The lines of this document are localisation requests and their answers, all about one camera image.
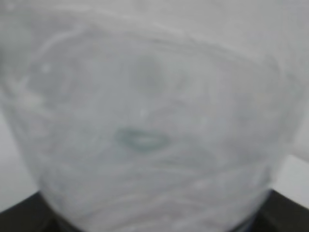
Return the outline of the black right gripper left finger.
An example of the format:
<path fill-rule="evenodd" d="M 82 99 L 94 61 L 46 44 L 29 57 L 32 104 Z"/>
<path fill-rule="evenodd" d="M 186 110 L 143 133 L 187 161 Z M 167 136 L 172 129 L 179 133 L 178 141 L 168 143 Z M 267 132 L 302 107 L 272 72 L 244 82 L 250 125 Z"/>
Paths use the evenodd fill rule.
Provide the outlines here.
<path fill-rule="evenodd" d="M 39 193 L 0 213 L 0 232 L 60 232 L 54 214 Z"/>

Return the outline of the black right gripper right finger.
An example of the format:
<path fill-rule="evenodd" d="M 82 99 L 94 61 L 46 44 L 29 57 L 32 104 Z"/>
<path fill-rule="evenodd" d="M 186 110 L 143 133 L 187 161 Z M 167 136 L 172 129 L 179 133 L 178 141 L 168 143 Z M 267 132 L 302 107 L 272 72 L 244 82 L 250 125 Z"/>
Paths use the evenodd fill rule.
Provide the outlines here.
<path fill-rule="evenodd" d="M 249 231 L 309 232 L 309 210 L 272 191 Z"/>

